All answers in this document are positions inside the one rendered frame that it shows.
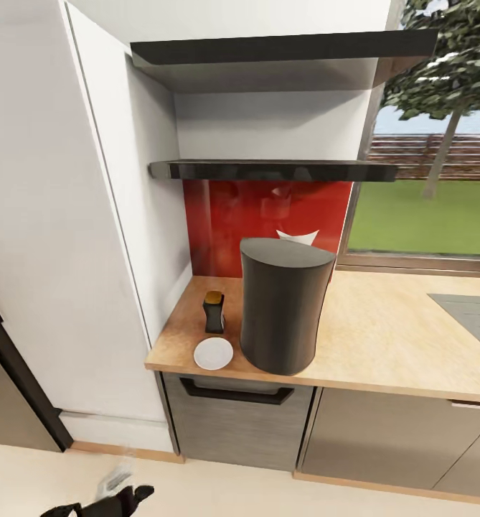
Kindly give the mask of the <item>saucer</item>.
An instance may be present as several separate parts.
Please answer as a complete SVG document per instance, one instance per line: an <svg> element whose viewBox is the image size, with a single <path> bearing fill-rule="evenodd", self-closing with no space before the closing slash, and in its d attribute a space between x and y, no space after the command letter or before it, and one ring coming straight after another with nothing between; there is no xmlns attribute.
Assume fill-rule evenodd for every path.
<svg viewBox="0 0 480 517"><path fill-rule="evenodd" d="M194 352L197 365L207 370L217 370L226 366L233 357L233 347L220 337L211 337L202 341Z"/></svg>

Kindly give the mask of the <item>paper coffee filter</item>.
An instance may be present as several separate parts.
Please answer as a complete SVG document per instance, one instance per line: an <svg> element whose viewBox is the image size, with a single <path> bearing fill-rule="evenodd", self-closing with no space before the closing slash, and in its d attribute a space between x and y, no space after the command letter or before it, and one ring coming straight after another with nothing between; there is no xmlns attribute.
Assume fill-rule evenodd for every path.
<svg viewBox="0 0 480 517"><path fill-rule="evenodd" d="M312 241L315 239L315 236L317 234L317 232L313 232L313 233L310 233L309 235L291 236L291 235L286 235L286 233L283 233L280 231L278 233L279 233L279 236L285 241L299 242L299 243L309 245L309 246L312 244Z"/></svg>

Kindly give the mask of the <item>bottle of coffee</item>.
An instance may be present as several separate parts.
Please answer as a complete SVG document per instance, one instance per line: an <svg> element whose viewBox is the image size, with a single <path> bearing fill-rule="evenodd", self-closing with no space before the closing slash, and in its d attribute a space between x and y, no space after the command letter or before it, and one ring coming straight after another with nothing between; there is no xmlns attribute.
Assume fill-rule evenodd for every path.
<svg viewBox="0 0 480 517"><path fill-rule="evenodd" d="M206 314L206 326L204 332L223 334L225 330L225 316L223 315L223 302L225 295L219 291L207 291L203 302L203 310Z"/></svg>

